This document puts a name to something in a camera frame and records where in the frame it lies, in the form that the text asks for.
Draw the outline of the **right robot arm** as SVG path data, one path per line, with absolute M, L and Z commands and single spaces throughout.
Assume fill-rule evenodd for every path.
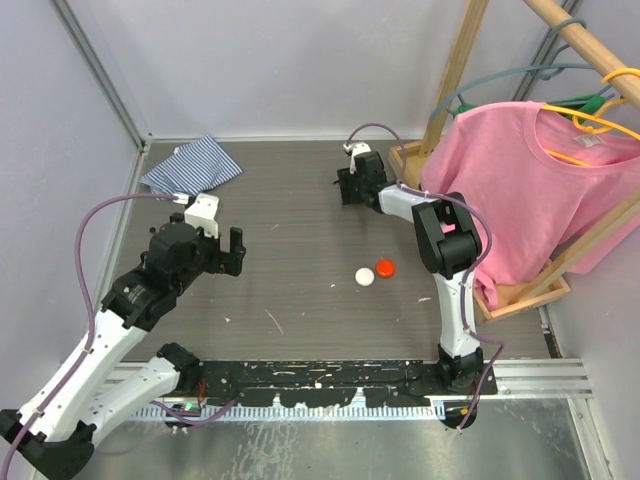
M 447 392 L 462 393 L 484 369 L 471 270 L 482 253 L 482 243 L 464 197 L 418 192 L 390 182 L 380 154 L 366 143 L 348 146 L 346 154 L 349 165 L 337 171 L 342 203 L 364 204 L 414 227 L 420 259 L 433 275 L 438 292 L 438 379 Z

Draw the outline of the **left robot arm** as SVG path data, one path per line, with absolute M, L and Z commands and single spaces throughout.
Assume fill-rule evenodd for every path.
M 46 386 L 20 409 L 2 411 L 2 438 L 45 478 L 74 478 L 138 408 L 172 392 L 188 396 L 197 390 L 200 360 L 169 343 L 132 378 L 109 393 L 98 392 L 201 274 L 240 275 L 246 255 L 242 229 L 231 228 L 227 251 L 216 229 L 213 220 L 172 215 L 151 236 L 139 264 L 113 282 L 86 336 Z

